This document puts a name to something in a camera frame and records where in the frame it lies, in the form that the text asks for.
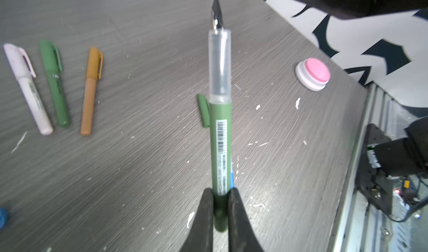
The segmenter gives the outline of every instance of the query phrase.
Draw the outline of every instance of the pen clip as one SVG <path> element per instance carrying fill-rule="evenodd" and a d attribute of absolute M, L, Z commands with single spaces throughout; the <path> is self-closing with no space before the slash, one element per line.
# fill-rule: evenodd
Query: pen clip
<path fill-rule="evenodd" d="M 58 52 L 58 49 L 54 43 L 51 43 L 53 47 L 53 51 L 55 52 L 55 59 L 56 59 L 56 65 L 58 66 L 58 70 L 62 72 L 62 64 L 60 59 L 60 53 Z"/>
<path fill-rule="evenodd" d="M 101 70 L 103 69 L 103 53 L 101 51 L 98 51 L 100 53 L 100 66 L 99 66 L 99 72 L 98 72 L 98 79 L 101 79 Z"/>
<path fill-rule="evenodd" d="M 24 57 L 24 61 L 27 64 L 29 73 L 33 76 L 33 78 L 35 78 L 35 72 L 34 72 L 33 66 L 31 65 L 31 61 L 29 60 L 29 57 L 28 57 L 27 53 L 21 47 L 18 47 L 18 50 L 19 50 L 19 52 L 21 52 L 22 57 Z"/>

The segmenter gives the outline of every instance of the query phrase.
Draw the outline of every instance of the gray wood grain tabletop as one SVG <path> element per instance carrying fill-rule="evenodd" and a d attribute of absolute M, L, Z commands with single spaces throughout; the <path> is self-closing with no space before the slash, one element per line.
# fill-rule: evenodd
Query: gray wood grain tabletop
<path fill-rule="evenodd" d="M 209 130 L 196 100 L 208 93 L 211 3 L 0 0 L 0 42 L 29 54 L 55 127 L 39 134 L 0 56 L 0 205 L 10 216 L 0 251 L 180 248 L 211 185 Z M 235 185 L 254 232 L 266 252 L 325 251 L 366 91 L 262 0 L 220 4 L 232 30 Z M 61 54 L 69 128 L 56 125 L 43 38 Z M 104 53 L 104 67 L 93 132 L 83 137 L 91 46 Z M 320 92 L 295 77 L 308 57 L 331 70 Z M 215 233 L 214 251 L 227 247 L 227 234 Z"/>

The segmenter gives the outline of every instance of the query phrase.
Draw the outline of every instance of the metal nib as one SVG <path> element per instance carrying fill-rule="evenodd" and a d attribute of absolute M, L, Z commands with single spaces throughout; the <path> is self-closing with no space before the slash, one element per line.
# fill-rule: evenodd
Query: metal nib
<path fill-rule="evenodd" d="M 223 17 L 221 15 L 220 3 L 218 0 L 213 1 L 213 6 L 211 7 L 211 14 L 213 18 L 213 29 L 223 28 Z"/>

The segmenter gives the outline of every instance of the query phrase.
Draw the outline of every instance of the white pen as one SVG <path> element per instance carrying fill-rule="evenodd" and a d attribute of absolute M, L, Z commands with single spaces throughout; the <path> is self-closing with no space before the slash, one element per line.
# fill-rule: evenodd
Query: white pen
<path fill-rule="evenodd" d="M 41 103 L 39 94 L 37 93 L 33 83 L 35 72 L 27 53 L 23 48 L 10 43 L 4 44 L 3 48 L 12 72 L 21 87 L 25 100 L 27 101 L 29 110 L 31 111 L 35 123 L 39 128 L 40 134 L 51 134 L 54 129 L 49 121 L 49 117 L 47 117 L 45 108 Z"/>

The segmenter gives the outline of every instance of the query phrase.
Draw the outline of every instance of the orange pen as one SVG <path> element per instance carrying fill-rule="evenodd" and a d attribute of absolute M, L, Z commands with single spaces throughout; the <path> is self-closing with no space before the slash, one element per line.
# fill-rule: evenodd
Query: orange pen
<path fill-rule="evenodd" d="M 97 81 L 101 79 L 103 54 L 96 47 L 89 51 L 88 69 L 86 70 L 85 99 L 83 100 L 82 125 L 80 133 L 88 136 L 92 131 L 92 116 L 94 114 L 95 91 Z"/>

